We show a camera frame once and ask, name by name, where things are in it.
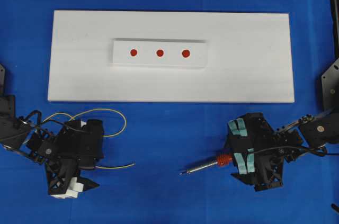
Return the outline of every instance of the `white board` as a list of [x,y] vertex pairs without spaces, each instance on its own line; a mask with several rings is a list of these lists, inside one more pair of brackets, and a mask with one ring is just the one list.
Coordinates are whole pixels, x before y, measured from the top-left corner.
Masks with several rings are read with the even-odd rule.
[[48,100],[294,102],[289,16],[55,11]]

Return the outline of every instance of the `cable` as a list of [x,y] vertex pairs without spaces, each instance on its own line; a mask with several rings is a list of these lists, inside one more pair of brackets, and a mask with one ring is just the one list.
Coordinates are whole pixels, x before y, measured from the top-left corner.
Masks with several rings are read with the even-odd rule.
[[323,153],[320,151],[314,151],[312,150],[312,148],[308,148],[305,146],[276,146],[276,147],[270,147],[270,148],[265,148],[265,149],[261,149],[258,151],[254,151],[254,152],[250,152],[248,154],[258,154],[258,153],[262,153],[264,151],[270,151],[270,150],[277,150],[277,149],[281,149],[281,148],[290,148],[290,149],[302,149],[305,150],[306,152],[312,153],[314,155],[323,157],[323,156],[339,156],[339,154],[328,154],[328,153]]
[[110,111],[112,113],[119,114],[123,118],[124,125],[123,125],[123,127],[121,128],[120,131],[118,131],[117,133],[114,133],[114,134],[104,135],[103,137],[105,137],[105,138],[112,138],[112,137],[115,137],[115,136],[119,135],[120,133],[122,133],[125,130],[125,128],[127,126],[127,119],[126,119],[126,117],[120,111],[115,110],[115,109],[91,109],[91,110],[87,110],[87,111],[81,112],[81,113],[76,114],[75,116],[71,117],[69,119],[69,121],[71,121],[71,120],[75,119],[76,117],[79,117],[79,116],[81,116],[83,114],[91,113],[91,112],[94,112],[94,111]]
[[77,132],[82,132],[82,133],[89,133],[88,131],[85,131],[85,130],[78,130],[78,129],[75,129],[73,128],[72,126],[69,126],[67,124],[65,124],[64,122],[59,122],[57,120],[53,120],[53,119],[49,119],[49,120],[45,120],[41,123],[41,125],[45,124],[45,123],[48,123],[48,122],[55,122],[57,124],[60,124],[62,126],[65,126],[66,128],[70,129],[70,130],[74,130],[74,131],[77,131]]
[[102,167],[102,166],[95,166],[96,168],[100,168],[100,169],[121,169],[121,168],[127,168],[127,167],[131,167],[134,166],[136,163],[131,163],[128,165],[124,165],[124,166],[117,166],[117,167]]
[[12,136],[8,136],[8,137],[4,137],[4,138],[0,138],[0,142],[3,142],[3,141],[6,141],[6,140],[9,140],[9,139],[12,139],[12,138],[16,138],[16,137],[19,137],[19,136],[22,136],[22,135],[25,135],[27,133],[29,133],[31,130],[34,130],[34,129],[39,129],[40,128],[40,125],[36,125],[34,127],[31,127],[29,130],[27,131],[24,131],[24,132],[21,132],[21,133],[18,133],[18,134],[15,134],[15,135],[12,135]]
[[68,113],[58,112],[58,113],[51,114],[49,117],[45,118],[45,119],[43,120],[43,122],[45,122],[45,121],[47,121],[48,119],[51,119],[51,118],[53,118],[53,117],[55,117],[55,116],[57,116],[57,115],[59,115],[59,114],[63,114],[63,115],[65,115],[65,116],[69,117],[69,118],[72,118],[72,116],[71,116],[70,114],[68,114]]

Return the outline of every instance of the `screw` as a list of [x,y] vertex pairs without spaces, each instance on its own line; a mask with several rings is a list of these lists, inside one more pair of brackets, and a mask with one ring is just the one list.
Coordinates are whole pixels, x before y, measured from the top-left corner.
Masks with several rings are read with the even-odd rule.
[[325,131],[325,128],[324,128],[323,126],[318,126],[318,127],[317,127],[317,130],[318,130],[319,132],[324,132],[324,131]]

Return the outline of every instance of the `blue surface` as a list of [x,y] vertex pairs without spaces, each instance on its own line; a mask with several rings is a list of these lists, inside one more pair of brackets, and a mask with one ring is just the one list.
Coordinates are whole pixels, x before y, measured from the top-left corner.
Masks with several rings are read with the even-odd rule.
[[[56,9],[288,12],[294,104],[49,103],[47,87]],[[285,165],[284,187],[255,193],[233,179],[236,168],[179,176],[179,169],[223,146],[229,120],[262,111],[277,128],[321,111],[319,75],[334,59],[329,0],[0,0],[0,63],[17,115],[39,109],[78,113],[95,107],[121,110],[126,131],[104,140],[102,164],[135,167],[84,172],[100,183],[76,200],[48,196],[41,166],[1,150],[1,223],[336,223],[338,159],[306,156]],[[98,114],[105,130],[122,125]],[[329,146],[330,151],[339,151]]]

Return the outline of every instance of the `yellow wire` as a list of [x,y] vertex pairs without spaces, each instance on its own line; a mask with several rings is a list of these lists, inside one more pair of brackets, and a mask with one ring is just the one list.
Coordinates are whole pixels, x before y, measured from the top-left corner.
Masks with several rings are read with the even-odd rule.
[[67,113],[64,113],[64,112],[58,112],[58,113],[51,114],[49,117],[45,118],[45,119],[43,120],[43,122],[45,122],[45,121],[47,121],[48,119],[51,119],[51,118],[53,118],[53,117],[55,117],[55,116],[57,116],[57,115],[59,115],[59,114],[63,114],[63,115],[65,115],[65,116],[67,116],[67,117],[72,118],[72,116],[71,116],[70,114],[67,114]]
[[[94,111],[110,111],[110,112],[119,114],[123,118],[124,125],[123,125],[123,127],[121,128],[120,131],[118,131],[117,133],[114,133],[114,134],[104,135],[103,137],[106,137],[106,138],[115,137],[115,136],[119,135],[120,133],[122,133],[125,130],[125,128],[127,126],[127,119],[126,119],[126,117],[121,112],[119,112],[118,110],[115,110],[115,109],[91,109],[91,110],[87,110],[87,111],[81,112],[79,114],[76,114],[75,116],[72,116],[72,115],[70,115],[68,113],[65,113],[65,112],[57,112],[57,113],[54,113],[54,114],[50,115],[49,117],[45,118],[44,122],[47,121],[48,119],[51,119],[51,118],[53,118],[53,117],[55,117],[57,115],[60,115],[60,114],[69,117],[70,118],[69,121],[71,121],[71,120],[75,119],[76,117],[79,117],[79,116],[81,116],[83,114],[91,113],[91,112],[94,112]],[[132,163],[132,164],[129,164],[129,165],[124,165],[124,166],[117,166],[117,167],[96,166],[96,168],[100,168],[100,169],[121,169],[121,168],[131,167],[131,166],[134,166],[134,165],[135,165],[135,163]]]
[[115,137],[125,130],[126,125],[127,125],[127,119],[121,112],[119,112],[118,110],[115,110],[115,109],[91,109],[91,110],[87,110],[87,111],[81,112],[81,113],[76,114],[75,116],[71,117],[69,119],[69,121],[73,120],[76,117],[79,117],[80,115],[91,113],[91,112],[94,112],[94,111],[110,111],[110,112],[119,114],[123,118],[124,124],[123,124],[123,127],[121,128],[120,131],[118,131],[117,133],[114,133],[114,134],[104,135],[103,137],[105,137],[105,138]]
[[102,167],[102,166],[95,166],[95,167],[100,168],[100,169],[120,169],[120,168],[131,167],[131,166],[134,166],[134,165],[135,165],[135,163],[124,165],[124,166],[117,166],[117,167]]

